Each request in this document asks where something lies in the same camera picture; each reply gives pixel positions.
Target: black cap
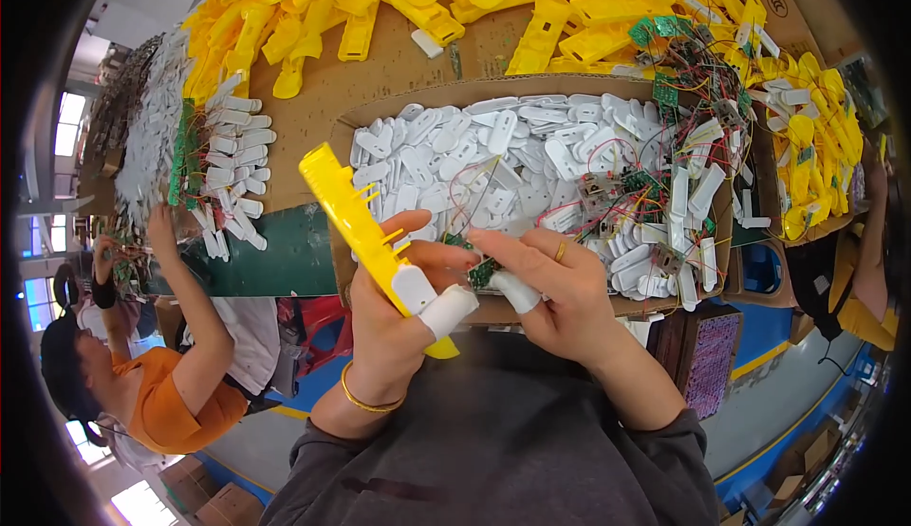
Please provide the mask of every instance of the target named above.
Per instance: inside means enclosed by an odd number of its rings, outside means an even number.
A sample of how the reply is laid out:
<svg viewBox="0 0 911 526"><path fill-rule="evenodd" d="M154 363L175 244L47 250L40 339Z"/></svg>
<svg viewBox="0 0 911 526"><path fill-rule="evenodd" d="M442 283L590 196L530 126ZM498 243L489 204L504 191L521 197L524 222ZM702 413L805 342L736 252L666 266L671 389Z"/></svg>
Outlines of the black cap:
<svg viewBox="0 0 911 526"><path fill-rule="evenodd" d="M41 375L57 409L67 419L80 421L86 437L96 443L95 440L104 440L89 429L87 424L98 419L101 404L85 387L85 377L79 368L81 358L75 351L75 337L78 333L75 314L69 309L47 325L41 338Z"/></svg>

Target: orange t-shirt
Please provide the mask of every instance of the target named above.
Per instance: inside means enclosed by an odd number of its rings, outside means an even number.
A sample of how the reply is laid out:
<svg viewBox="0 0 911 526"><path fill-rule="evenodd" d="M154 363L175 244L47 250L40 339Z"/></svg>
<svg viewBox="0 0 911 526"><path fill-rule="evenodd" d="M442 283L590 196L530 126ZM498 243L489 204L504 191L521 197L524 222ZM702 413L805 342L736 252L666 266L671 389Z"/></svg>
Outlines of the orange t-shirt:
<svg viewBox="0 0 911 526"><path fill-rule="evenodd" d="M247 412L241 391L220 382L194 418L177 394L171 373L180 354L156 347L133 360L112 355L114 372L122 376L143 367L136 409L127 431L130 436L157 453L183 455L197 452L220 438Z"/></svg>

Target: hand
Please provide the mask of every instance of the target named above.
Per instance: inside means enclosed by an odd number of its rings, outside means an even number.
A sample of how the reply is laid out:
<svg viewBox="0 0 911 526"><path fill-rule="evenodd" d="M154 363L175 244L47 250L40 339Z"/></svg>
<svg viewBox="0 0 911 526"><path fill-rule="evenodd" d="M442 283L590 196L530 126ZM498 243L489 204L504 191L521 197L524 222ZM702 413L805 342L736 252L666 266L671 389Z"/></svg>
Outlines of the hand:
<svg viewBox="0 0 911 526"><path fill-rule="evenodd" d="M547 229L533 229L521 239L473 229L468 241L550 297L519 315L526 336L542 349L593 369L609 355L611 337L625 332L614 318L604 266L570 238ZM566 250L557 263L560 242Z"/></svg>
<svg viewBox="0 0 911 526"><path fill-rule="evenodd" d="M174 236L174 224L171 223L170 208L160 203L152 208L149 216L149 244L155 257L162 265L170 265L180 260L177 254L177 239Z"/></svg>
<svg viewBox="0 0 911 526"><path fill-rule="evenodd" d="M430 221L426 210L398 213L380 227L386 235L421 229ZM415 240L403 252L421 268L439 292L453 283L465 283L465 271L480 261L480 256L462 247ZM393 403L400 399L411 377L424 363L424 349L436 339L417 316L403 317L386 299L381 289L361 266L351 283L353 312L354 363L345 383L351 394L368 405Z"/></svg>
<svg viewBox="0 0 911 526"><path fill-rule="evenodd" d="M95 240L95 280L99 285L108 282L111 276L111 270L123 254L120 252L120 244L111 236L97 236Z"/></svg>

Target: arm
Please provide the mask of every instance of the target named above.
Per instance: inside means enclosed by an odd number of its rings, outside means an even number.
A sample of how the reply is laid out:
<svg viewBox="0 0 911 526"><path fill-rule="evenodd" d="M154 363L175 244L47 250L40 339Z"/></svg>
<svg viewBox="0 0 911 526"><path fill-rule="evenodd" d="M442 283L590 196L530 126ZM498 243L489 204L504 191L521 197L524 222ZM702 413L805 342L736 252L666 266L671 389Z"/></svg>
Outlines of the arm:
<svg viewBox="0 0 911 526"><path fill-rule="evenodd" d="M108 332L108 349L120 358L131 359L130 330L124 322L123 311L111 282L111 271L114 263L120 258L117 241L110 236L98 236L95 243L95 293L96 304L101 309L101 320Z"/></svg>
<svg viewBox="0 0 911 526"><path fill-rule="evenodd" d="M427 225L430 218L426 210L403 212L381 227L387 235L404 230L401 238ZM479 261L477 254L461 247L419 240L405 249L404 257L424 270L436 286L457 283L461 277L453 269L464 271ZM434 333L419 316L403 318L363 268L354 275L351 301L354 359L345 375L348 391L368 406L393 404L404 397L412 376L424 363L423 350L433 344ZM313 406L310 420L336 438L358 440L375 435L389 415L354 405L337 382Z"/></svg>
<svg viewBox="0 0 911 526"><path fill-rule="evenodd" d="M866 145L864 155L864 175L871 205L866 215L864 234L860 239L853 286L857 298L864 303L876 320L882 322L888 304L883 269L883 230L885 206L888 202L888 183L885 168L873 156L872 147Z"/></svg>
<svg viewBox="0 0 911 526"><path fill-rule="evenodd" d="M231 366L234 340L212 301L180 260L170 212L164 204L149 218L149 240L196 341L171 374L177 394L195 417Z"/></svg>
<svg viewBox="0 0 911 526"><path fill-rule="evenodd" d="M593 252L546 229L531 230L521 240L473 229L468 241L550 297L520 312L526 335L587 368L627 429L665 428L686 408L664 368L615 320L604 266ZM558 263L561 243L566 246ZM510 292L504 294L515 305Z"/></svg>

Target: gray floor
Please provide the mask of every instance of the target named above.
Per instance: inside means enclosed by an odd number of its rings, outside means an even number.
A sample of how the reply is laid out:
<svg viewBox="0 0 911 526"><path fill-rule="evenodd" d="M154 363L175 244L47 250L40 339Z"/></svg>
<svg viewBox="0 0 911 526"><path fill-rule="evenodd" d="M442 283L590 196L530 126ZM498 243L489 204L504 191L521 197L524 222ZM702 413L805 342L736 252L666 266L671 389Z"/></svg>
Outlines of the gray floor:
<svg viewBox="0 0 911 526"><path fill-rule="evenodd" d="M831 358L848 367L861 341L844 334L833 341ZM702 421L709 439L705 463L712 477L734 469L813 406L836 380L839 372L826 362L817 365L826 340L814 330L799 346L735 381L722 408ZM288 476L288 454L301 436L303 421L267 411L245 418L206 448L232 471L268 490L276 490Z"/></svg>
<svg viewBox="0 0 911 526"><path fill-rule="evenodd" d="M814 329L803 342L738 378L718 413L702 421L709 439L705 464L719 477L776 440L813 406L836 378L830 362L817 365L826 339ZM862 342L850 333L832 341L829 357L846 370Z"/></svg>

